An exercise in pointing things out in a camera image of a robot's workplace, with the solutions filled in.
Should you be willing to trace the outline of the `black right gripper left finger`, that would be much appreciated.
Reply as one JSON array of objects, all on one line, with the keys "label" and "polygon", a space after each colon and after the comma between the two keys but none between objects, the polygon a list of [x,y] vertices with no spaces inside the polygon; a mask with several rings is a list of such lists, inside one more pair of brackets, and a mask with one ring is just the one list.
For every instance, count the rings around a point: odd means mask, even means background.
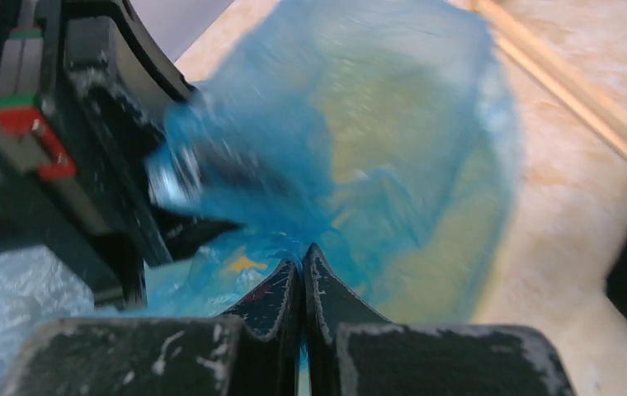
[{"label": "black right gripper left finger", "polygon": [[67,318],[37,327],[1,395],[295,395],[300,281],[275,271],[213,318]]}]

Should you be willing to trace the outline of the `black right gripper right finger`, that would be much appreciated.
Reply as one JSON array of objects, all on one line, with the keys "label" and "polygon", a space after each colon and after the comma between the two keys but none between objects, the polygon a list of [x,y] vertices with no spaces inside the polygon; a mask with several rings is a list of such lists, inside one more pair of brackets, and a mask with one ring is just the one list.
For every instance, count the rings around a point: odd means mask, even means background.
[{"label": "black right gripper right finger", "polygon": [[314,395],[571,395],[559,354],[519,325],[396,324],[312,245],[303,260]]}]

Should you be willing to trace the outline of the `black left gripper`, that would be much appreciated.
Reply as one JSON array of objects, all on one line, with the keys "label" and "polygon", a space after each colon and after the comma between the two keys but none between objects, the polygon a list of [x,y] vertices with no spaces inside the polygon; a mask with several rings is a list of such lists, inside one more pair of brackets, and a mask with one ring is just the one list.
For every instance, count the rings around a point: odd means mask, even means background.
[{"label": "black left gripper", "polygon": [[[64,74],[92,129],[61,80],[63,26]],[[149,198],[144,159],[165,140],[165,110],[194,91],[128,1],[0,1],[0,253],[42,245],[97,307],[137,309],[137,248],[146,262],[175,262],[237,230]]]}]

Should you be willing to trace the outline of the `blue plastic trash bag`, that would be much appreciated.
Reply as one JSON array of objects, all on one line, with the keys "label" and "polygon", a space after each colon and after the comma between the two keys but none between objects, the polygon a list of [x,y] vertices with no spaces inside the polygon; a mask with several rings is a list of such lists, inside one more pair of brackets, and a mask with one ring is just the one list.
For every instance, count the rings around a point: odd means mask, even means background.
[{"label": "blue plastic trash bag", "polygon": [[195,91],[165,110],[165,140],[144,159],[149,198],[239,228],[175,262],[146,262],[136,247],[137,309],[97,307],[47,247],[0,253],[0,384],[44,323],[213,318],[283,261],[299,276],[299,370],[309,368],[312,245],[391,322],[468,317],[520,153],[483,18],[443,1],[279,1],[207,79],[186,82]]}]

